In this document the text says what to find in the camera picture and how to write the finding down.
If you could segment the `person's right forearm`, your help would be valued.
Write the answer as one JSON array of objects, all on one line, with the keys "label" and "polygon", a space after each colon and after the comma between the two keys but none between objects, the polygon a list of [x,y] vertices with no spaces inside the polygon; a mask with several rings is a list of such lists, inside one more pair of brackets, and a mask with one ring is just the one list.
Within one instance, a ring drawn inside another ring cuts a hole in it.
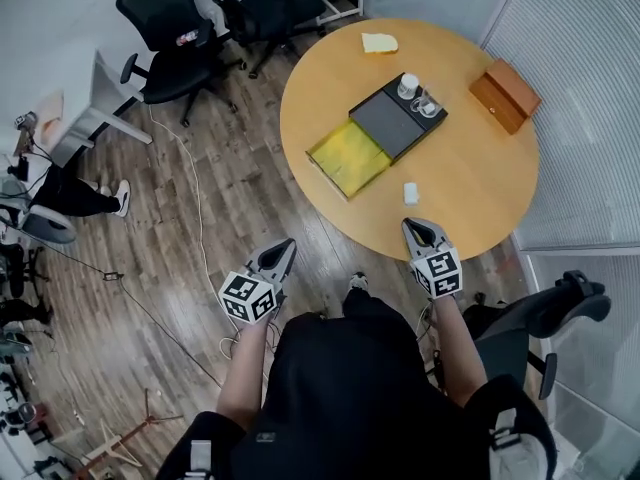
[{"label": "person's right forearm", "polygon": [[434,300],[445,389],[448,396],[464,407],[485,385],[486,371],[469,330],[452,296]]}]

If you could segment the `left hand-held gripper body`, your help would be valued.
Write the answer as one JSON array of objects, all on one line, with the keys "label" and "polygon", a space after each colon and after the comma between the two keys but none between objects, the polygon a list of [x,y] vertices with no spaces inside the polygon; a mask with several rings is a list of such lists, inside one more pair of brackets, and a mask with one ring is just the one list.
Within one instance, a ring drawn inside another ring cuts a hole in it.
[{"label": "left hand-held gripper body", "polygon": [[289,265],[284,259],[268,262],[253,255],[241,272],[228,274],[218,291],[224,312],[244,324],[277,316],[286,298],[283,282],[288,273]]}]

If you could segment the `black tray with yellow drawer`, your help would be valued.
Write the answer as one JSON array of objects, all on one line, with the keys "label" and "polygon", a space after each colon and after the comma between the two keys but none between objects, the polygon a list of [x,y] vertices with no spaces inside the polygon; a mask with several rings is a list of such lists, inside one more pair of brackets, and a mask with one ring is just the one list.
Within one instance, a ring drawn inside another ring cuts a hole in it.
[{"label": "black tray with yellow drawer", "polygon": [[347,200],[396,164],[448,117],[444,108],[426,119],[397,94],[397,75],[349,111],[348,119],[311,146],[306,155]]}]

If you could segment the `wide white window blind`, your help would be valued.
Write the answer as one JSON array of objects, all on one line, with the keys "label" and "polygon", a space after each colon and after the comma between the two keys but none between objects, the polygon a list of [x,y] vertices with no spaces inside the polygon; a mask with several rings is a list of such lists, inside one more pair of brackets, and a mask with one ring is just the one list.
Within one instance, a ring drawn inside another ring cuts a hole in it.
[{"label": "wide white window blind", "polygon": [[510,0],[486,48],[541,98],[519,243],[640,244],[640,0]]}]

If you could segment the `black loop headrest office chair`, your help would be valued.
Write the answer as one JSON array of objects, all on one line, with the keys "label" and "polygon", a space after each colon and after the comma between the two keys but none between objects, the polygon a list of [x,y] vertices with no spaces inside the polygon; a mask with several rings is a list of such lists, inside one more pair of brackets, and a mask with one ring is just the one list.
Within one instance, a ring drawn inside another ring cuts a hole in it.
[{"label": "black loop headrest office chair", "polygon": [[292,39],[312,32],[326,35],[326,28],[317,23],[324,13],[321,0],[213,0],[222,10],[229,36],[241,47],[255,43],[266,45],[262,56],[248,76],[258,77],[259,71],[278,48],[292,53],[297,50]]}]

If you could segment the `person's black shirt torso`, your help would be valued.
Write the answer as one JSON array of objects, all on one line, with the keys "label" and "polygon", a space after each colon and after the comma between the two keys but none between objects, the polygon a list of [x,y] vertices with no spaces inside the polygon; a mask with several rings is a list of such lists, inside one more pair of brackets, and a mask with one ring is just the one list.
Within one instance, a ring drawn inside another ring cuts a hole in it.
[{"label": "person's black shirt torso", "polygon": [[156,480],[179,480],[195,440],[214,480],[552,480],[557,451],[508,376],[458,405],[432,386],[402,318],[290,320],[256,419],[199,414]]}]

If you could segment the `person's left forearm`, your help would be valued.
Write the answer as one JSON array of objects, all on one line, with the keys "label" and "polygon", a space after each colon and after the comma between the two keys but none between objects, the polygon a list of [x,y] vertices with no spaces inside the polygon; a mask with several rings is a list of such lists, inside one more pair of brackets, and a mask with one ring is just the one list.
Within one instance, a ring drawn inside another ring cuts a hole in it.
[{"label": "person's left forearm", "polygon": [[248,431],[263,395],[264,361],[269,322],[245,326],[218,397],[216,412]]}]

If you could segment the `black padded office chair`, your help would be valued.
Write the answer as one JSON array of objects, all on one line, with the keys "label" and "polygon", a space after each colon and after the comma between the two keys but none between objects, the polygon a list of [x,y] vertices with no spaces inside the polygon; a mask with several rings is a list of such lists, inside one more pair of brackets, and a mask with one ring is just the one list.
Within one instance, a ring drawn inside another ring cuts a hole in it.
[{"label": "black padded office chair", "polygon": [[484,295],[479,293],[463,318],[487,377],[510,375],[524,384],[527,367],[532,366],[542,376],[538,398],[545,400],[555,383],[558,356],[551,352],[540,358],[529,350],[529,339],[550,338],[579,317],[601,322],[611,306],[603,284],[573,270],[564,272],[553,287],[503,307],[486,305]]}]

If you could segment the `clear drinking glass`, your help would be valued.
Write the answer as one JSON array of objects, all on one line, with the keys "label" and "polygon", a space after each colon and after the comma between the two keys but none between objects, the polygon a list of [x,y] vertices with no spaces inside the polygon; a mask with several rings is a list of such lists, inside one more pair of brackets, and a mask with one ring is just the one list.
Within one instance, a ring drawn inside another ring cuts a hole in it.
[{"label": "clear drinking glass", "polygon": [[410,110],[426,119],[434,118],[443,109],[442,105],[430,93],[427,87],[423,87],[419,96],[415,97]]}]

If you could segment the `slice of bread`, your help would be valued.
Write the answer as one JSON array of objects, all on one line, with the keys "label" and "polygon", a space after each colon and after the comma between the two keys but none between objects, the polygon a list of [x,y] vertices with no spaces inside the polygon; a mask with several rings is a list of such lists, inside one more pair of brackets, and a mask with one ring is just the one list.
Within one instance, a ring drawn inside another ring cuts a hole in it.
[{"label": "slice of bread", "polygon": [[384,33],[362,33],[363,51],[365,54],[393,54],[399,49],[397,39]]}]

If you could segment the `white desk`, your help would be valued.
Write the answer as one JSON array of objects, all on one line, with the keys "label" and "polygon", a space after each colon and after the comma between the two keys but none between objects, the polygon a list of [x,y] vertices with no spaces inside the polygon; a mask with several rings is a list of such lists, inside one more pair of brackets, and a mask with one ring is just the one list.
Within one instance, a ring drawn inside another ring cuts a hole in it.
[{"label": "white desk", "polygon": [[145,145],[152,136],[116,115],[124,103],[141,102],[142,94],[103,60],[96,47],[80,44],[61,50],[60,80],[54,84],[63,95],[62,118],[47,148],[53,162],[63,167],[83,148],[91,149],[90,136],[106,124]]}]

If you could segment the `person's black trouser leg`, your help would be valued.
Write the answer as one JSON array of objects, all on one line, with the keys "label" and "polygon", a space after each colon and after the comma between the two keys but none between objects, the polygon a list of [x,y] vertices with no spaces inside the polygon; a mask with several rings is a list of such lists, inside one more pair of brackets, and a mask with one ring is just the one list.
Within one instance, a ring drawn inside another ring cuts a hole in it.
[{"label": "person's black trouser leg", "polygon": [[342,303],[342,312],[346,318],[382,318],[389,316],[393,310],[368,291],[355,287],[348,291]]}]

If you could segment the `black mesh headrest office chair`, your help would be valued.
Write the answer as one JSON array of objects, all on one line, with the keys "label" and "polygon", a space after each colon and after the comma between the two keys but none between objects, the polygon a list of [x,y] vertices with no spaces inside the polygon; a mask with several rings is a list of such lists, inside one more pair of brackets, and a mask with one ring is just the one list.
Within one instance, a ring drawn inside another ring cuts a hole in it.
[{"label": "black mesh headrest office chair", "polygon": [[[221,59],[224,42],[217,36],[213,21],[200,14],[195,0],[116,0],[116,8],[153,54],[147,69],[137,65],[136,54],[131,55],[120,82],[129,82],[132,75],[143,78],[141,94],[149,106],[184,97],[180,118],[183,127],[190,125],[189,113],[201,91],[214,93],[216,79],[234,67],[247,68],[241,58],[229,62]],[[176,39],[192,30],[199,31],[198,39],[177,46]]]}]

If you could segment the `brown wooden box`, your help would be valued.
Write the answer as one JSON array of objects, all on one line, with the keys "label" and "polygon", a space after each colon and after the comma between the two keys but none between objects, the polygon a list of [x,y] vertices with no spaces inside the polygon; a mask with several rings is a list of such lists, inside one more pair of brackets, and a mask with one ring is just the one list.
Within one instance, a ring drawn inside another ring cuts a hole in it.
[{"label": "brown wooden box", "polygon": [[471,83],[469,91],[511,135],[519,131],[541,104],[541,98],[503,59],[496,59]]}]

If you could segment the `wooden coat stand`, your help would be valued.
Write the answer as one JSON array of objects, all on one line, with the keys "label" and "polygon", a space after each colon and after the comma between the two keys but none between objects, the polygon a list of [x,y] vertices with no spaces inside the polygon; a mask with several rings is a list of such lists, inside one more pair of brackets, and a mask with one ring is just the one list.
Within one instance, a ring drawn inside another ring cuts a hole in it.
[{"label": "wooden coat stand", "polygon": [[119,460],[125,464],[133,466],[134,468],[141,468],[142,463],[127,448],[127,444],[148,427],[159,426],[165,423],[184,419],[183,415],[171,415],[164,417],[154,415],[150,407],[149,389],[145,388],[143,390],[143,394],[144,417],[136,426],[124,435],[116,433],[105,423],[103,419],[100,420],[103,442],[90,453],[84,455],[80,460],[82,466],[74,474],[75,480],[87,480],[92,471],[108,458]]}]

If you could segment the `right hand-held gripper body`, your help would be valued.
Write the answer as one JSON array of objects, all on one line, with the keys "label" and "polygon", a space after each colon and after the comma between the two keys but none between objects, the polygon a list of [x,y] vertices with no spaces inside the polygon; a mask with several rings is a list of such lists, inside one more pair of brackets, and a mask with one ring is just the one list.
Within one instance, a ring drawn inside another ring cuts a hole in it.
[{"label": "right hand-held gripper body", "polygon": [[412,259],[410,267],[416,281],[431,299],[453,295],[461,290],[461,261],[455,247],[446,246]]}]

